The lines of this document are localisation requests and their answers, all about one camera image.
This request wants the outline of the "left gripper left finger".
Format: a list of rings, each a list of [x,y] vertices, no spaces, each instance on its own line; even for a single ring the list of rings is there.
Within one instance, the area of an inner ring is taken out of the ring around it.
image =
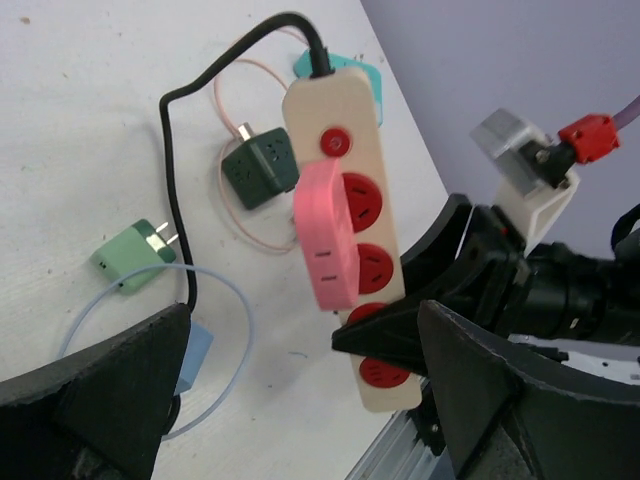
[[[150,478],[189,333],[175,304],[3,381],[2,478]]]

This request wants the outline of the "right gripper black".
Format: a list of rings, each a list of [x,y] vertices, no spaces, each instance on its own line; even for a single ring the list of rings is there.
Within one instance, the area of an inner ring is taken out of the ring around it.
[[[434,299],[493,332],[523,259],[525,241],[500,207],[472,209],[466,195],[451,194],[429,229],[401,255],[405,294],[417,292],[440,275]],[[414,294],[365,311],[332,333],[332,349],[427,373],[418,314],[421,303],[429,299]]]

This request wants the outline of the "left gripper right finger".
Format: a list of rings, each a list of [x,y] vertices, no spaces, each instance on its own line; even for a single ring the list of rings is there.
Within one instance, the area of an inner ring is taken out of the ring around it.
[[[417,325],[458,479],[636,479],[639,389],[425,301]]]

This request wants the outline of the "coral pink plug adapter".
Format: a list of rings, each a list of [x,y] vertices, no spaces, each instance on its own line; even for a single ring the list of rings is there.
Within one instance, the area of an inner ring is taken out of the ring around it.
[[[356,304],[359,256],[340,161],[305,165],[294,191],[294,224],[319,308]]]

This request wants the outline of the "light blue plug adapter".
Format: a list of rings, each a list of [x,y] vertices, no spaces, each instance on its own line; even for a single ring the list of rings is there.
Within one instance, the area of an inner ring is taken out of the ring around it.
[[[192,321],[181,370],[174,390],[181,395],[190,390],[213,342],[213,335],[202,325]]]

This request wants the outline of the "green plug adapter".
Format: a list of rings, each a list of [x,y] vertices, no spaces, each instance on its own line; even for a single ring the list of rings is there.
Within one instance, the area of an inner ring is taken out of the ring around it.
[[[121,294],[132,295],[158,276],[161,269],[141,272],[125,280],[121,277],[146,266],[176,261],[177,255],[171,243],[178,236],[165,239],[163,231],[168,225],[164,222],[155,226],[147,219],[140,219],[106,241],[89,261],[110,283],[116,283]]]

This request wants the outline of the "dark green cube socket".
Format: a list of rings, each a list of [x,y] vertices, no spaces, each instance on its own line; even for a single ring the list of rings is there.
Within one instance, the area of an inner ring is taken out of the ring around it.
[[[224,155],[221,167],[247,210],[295,188],[299,170],[284,128],[256,134],[244,123],[238,127],[238,135],[239,145]]]

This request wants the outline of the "beige power strip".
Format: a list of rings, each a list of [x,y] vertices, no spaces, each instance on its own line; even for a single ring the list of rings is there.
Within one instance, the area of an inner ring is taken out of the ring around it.
[[[309,163],[340,161],[351,221],[359,256],[359,290],[356,304],[338,313],[342,326],[367,310],[377,310],[404,297],[390,206],[383,150],[378,127],[371,130],[347,127],[338,120],[325,125],[306,125],[317,114],[285,120],[300,173]]]

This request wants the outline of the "teal triangular power socket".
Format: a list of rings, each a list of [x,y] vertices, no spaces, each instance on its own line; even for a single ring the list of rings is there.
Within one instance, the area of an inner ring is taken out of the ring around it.
[[[318,120],[306,125],[325,125],[338,120],[356,129],[373,129],[383,123],[382,80],[379,70],[352,57],[327,55],[330,73],[319,72],[320,64],[306,49],[294,62],[297,79],[283,101],[285,120],[291,122],[304,114],[317,114]]]

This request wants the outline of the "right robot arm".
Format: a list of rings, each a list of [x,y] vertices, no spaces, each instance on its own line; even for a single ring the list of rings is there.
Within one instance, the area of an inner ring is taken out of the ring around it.
[[[639,209],[615,223],[614,259],[524,239],[497,206],[452,194],[429,230],[401,257],[405,296],[357,315],[332,334],[335,351],[372,357],[421,376],[418,311],[434,300],[500,337],[532,335],[639,343]]]

